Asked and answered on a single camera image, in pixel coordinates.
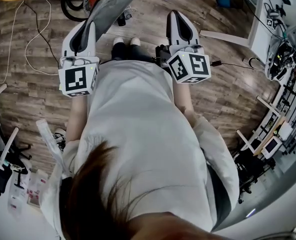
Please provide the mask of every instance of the white shirt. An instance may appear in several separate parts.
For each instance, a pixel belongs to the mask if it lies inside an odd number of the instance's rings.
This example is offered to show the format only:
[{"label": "white shirt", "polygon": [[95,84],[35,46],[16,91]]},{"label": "white shirt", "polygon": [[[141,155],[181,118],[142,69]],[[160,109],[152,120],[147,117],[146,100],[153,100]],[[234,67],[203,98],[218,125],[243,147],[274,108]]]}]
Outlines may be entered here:
[{"label": "white shirt", "polygon": [[[223,181],[232,206],[236,204],[238,174],[223,139],[203,117],[195,131],[192,129],[173,103],[171,77],[155,64],[124,60],[100,66],[80,141],[68,143],[64,150],[70,170],[77,172],[103,140],[117,147],[104,179],[103,199],[118,179],[132,179],[131,188],[126,184],[126,190],[117,194],[121,208],[127,204],[129,190],[130,200],[155,190],[138,202],[130,219],[170,212],[211,231],[216,207],[214,200],[209,200],[214,193],[206,161]],[[51,176],[50,187],[40,198],[41,209],[53,226],[59,215],[50,212],[53,208],[49,206],[58,205],[61,173],[57,165],[56,176]]]}]

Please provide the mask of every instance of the leg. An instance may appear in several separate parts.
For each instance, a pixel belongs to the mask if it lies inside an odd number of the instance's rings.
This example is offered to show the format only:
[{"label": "leg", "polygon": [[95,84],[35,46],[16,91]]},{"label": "leg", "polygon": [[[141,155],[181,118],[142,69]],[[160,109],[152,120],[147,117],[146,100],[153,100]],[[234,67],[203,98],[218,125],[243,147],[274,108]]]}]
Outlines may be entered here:
[{"label": "leg", "polygon": [[126,45],[124,40],[121,37],[117,37],[113,41],[113,48],[111,51],[111,60],[112,61],[123,61],[127,59],[126,54]]},{"label": "leg", "polygon": [[141,48],[140,40],[137,37],[133,38],[130,42],[128,60],[154,63],[153,58]]}]

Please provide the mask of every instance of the white cable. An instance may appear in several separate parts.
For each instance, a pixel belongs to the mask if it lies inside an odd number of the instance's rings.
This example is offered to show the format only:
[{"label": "white cable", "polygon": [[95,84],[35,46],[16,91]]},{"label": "white cable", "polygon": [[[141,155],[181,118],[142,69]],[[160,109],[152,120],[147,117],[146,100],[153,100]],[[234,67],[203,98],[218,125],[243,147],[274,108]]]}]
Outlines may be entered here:
[{"label": "white cable", "polygon": [[[7,76],[8,76],[8,71],[9,71],[9,60],[10,60],[10,51],[11,51],[11,46],[12,46],[12,40],[13,40],[13,34],[14,34],[14,26],[15,26],[16,16],[17,16],[18,9],[22,6],[22,4],[24,3],[24,1],[25,1],[25,0],[22,0],[22,2],[21,2],[20,5],[17,7],[17,9],[16,9],[16,11],[15,11],[15,13],[14,13],[14,19],[13,19],[12,28],[11,28],[11,36],[10,36],[10,41],[9,41],[9,52],[8,52],[7,70],[6,70],[6,75],[5,75],[4,79],[3,79],[3,81],[0,82],[0,84],[3,84],[3,83],[6,81],[6,78],[7,78]],[[49,25],[49,23],[50,23],[50,20],[51,20],[51,17],[52,17],[52,4],[51,4],[48,0],[46,0],[46,2],[49,4],[49,8],[50,8],[50,10],[49,10],[49,19],[48,19],[48,23],[47,23],[46,27],[44,27],[44,28],[42,29],[42,31],[40,31],[40,33],[42,33],[42,32],[48,27],[48,25]],[[30,64],[30,62],[28,61],[28,58],[27,58],[27,48],[28,48],[28,45],[29,45],[29,44],[30,44],[30,43],[31,43],[36,37],[38,37],[38,36],[40,35],[40,33],[38,33],[38,34],[37,34],[33,39],[31,39],[31,40],[28,42],[28,44],[26,45],[26,48],[25,48],[25,50],[24,50],[24,57],[25,57],[26,61],[28,62],[29,66],[30,66],[34,71],[37,71],[37,72],[40,72],[40,73],[42,73],[42,74],[49,75],[49,76],[57,76],[58,73],[56,73],[56,74],[49,74],[49,73],[43,72],[43,71],[41,71],[41,70],[35,69],[35,68]]]}]

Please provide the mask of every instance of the wooden floor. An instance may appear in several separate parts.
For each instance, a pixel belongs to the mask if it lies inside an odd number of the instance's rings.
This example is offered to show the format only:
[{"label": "wooden floor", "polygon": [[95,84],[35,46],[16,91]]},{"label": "wooden floor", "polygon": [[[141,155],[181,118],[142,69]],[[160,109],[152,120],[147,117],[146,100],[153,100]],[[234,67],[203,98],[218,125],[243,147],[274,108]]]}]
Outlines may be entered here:
[{"label": "wooden floor", "polygon": [[[51,22],[43,32],[57,58],[61,56],[64,37],[77,24],[62,13],[60,0],[50,0]],[[38,13],[39,27],[43,28],[49,17],[49,6],[44,0],[27,0]],[[0,1],[0,81],[7,70],[9,40],[15,10],[20,1]],[[250,12],[216,7],[215,0],[134,0],[131,3],[133,18],[126,26],[113,25],[96,44],[101,60],[110,59],[110,51],[116,36],[126,42],[139,37],[142,46],[154,56],[155,47],[167,44],[166,20],[171,10],[184,13],[200,30],[222,32],[247,37],[253,21]],[[65,129],[71,100],[63,96],[57,76],[33,71],[25,60],[24,52],[28,41],[37,34],[35,15],[24,5],[18,10],[13,28],[9,71],[6,79],[8,88],[0,95],[0,123],[2,131],[9,136],[14,127],[19,127],[15,139],[17,145],[31,144],[27,153],[32,155],[33,166],[50,173],[54,166],[44,144],[36,121],[45,118],[52,130]],[[244,47],[232,45],[212,38],[201,37],[205,53],[210,61],[242,64],[243,58],[252,56]],[[47,44],[36,38],[28,48],[28,59],[37,69],[56,73],[57,66]],[[195,110],[203,114],[222,134],[227,146],[233,150],[237,145],[236,130],[250,135],[266,113],[256,100],[261,96],[267,101],[274,97],[278,84],[270,82],[259,71],[222,65],[211,69],[211,79],[191,87]]]}]

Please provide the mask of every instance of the white sneaker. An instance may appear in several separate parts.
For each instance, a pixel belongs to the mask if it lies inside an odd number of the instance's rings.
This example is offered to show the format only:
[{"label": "white sneaker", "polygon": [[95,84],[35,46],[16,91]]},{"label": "white sneaker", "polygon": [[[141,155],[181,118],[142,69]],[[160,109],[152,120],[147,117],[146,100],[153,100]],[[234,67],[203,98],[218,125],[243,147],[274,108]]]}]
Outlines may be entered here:
[{"label": "white sneaker", "polygon": [[124,42],[124,39],[122,37],[118,36],[113,40],[113,45],[118,44],[118,43],[123,43],[123,42]]},{"label": "white sneaker", "polygon": [[133,39],[131,39],[130,45],[140,46],[140,39],[138,37],[134,37]]}]

